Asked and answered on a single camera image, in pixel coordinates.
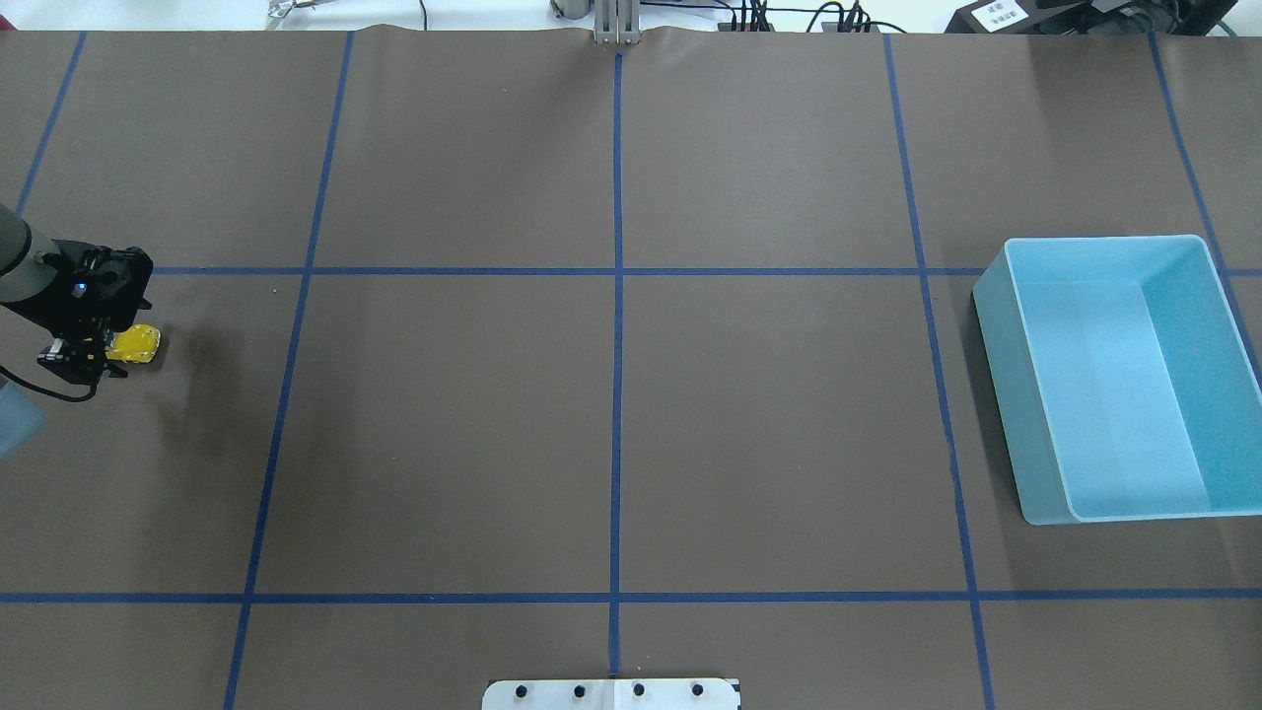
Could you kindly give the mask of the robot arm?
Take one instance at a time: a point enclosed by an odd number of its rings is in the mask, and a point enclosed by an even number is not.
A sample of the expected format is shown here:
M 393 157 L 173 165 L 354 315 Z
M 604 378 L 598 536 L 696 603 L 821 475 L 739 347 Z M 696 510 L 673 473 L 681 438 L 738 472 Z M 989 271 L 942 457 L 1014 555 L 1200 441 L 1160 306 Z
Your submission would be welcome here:
M 127 377 L 125 364 L 155 359 L 162 330 L 138 322 L 151 309 L 154 264 L 143 248 L 50 240 L 8 207 L 1 238 L 3 306 L 49 333 L 37 356 L 45 372 L 93 390 L 103 377 Z

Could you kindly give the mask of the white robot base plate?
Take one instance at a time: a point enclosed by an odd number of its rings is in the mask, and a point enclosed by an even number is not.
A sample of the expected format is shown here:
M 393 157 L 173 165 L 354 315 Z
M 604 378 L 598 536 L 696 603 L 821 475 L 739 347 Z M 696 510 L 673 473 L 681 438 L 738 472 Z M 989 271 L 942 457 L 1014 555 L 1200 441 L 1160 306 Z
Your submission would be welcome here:
M 737 678 L 506 678 L 482 709 L 740 709 Z

